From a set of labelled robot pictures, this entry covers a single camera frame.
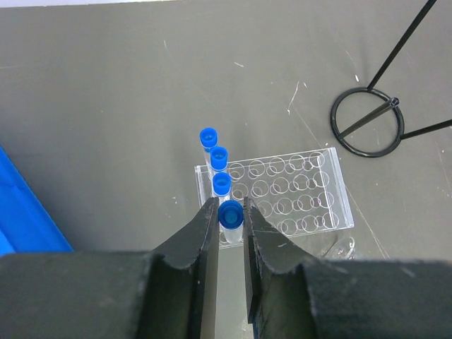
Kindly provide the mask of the blue plastic bin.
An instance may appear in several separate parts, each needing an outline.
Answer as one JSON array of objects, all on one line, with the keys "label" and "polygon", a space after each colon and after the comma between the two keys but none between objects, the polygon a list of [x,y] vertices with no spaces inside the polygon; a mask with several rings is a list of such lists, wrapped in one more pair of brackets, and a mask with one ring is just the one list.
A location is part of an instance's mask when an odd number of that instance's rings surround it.
[{"label": "blue plastic bin", "polygon": [[1,255],[73,248],[20,172],[1,151]]}]

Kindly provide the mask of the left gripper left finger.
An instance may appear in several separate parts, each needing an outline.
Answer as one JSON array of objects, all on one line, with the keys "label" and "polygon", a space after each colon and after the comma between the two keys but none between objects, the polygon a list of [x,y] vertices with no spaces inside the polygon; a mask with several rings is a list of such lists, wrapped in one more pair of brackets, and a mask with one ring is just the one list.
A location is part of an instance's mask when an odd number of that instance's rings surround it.
[{"label": "left gripper left finger", "polygon": [[1,258],[2,338],[213,338],[219,200],[150,251]]}]

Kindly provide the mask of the test tube blue cap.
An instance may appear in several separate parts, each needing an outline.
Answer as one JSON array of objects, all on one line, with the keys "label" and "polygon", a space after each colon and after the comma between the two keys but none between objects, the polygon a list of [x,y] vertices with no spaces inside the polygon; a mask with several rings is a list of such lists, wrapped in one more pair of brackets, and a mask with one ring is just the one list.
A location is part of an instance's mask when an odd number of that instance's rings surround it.
[{"label": "test tube blue cap", "polygon": [[222,146],[210,150],[210,166],[214,172],[224,172],[227,169],[228,151]]},{"label": "test tube blue cap", "polygon": [[224,201],[220,205],[218,219],[226,242],[231,245],[239,244],[243,235],[242,205],[233,200]]},{"label": "test tube blue cap", "polygon": [[211,148],[218,144],[218,133],[212,127],[206,127],[201,130],[199,140],[203,149],[203,156],[207,165],[210,164]]},{"label": "test tube blue cap", "polygon": [[226,172],[218,172],[213,176],[212,185],[214,196],[228,196],[232,185],[231,176]]}]

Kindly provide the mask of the clear test tube rack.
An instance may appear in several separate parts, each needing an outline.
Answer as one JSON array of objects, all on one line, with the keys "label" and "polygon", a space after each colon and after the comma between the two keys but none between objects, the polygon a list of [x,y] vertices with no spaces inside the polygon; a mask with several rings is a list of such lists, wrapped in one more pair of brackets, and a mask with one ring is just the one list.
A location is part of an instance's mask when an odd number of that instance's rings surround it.
[{"label": "clear test tube rack", "polygon": [[254,200],[264,218],[287,237],[355,225],[335,148],[231,161],[230,198]]}]

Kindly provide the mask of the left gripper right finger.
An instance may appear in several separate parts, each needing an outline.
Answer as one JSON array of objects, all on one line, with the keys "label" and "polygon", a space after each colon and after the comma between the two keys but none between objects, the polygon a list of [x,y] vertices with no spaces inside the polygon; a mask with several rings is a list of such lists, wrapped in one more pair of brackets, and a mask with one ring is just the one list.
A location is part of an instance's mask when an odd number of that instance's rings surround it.
[{"label": "left gripper right finger", "polygon": [[244,200],[248,322],[255,338],[450,338],[449,261],[312,256]]}]

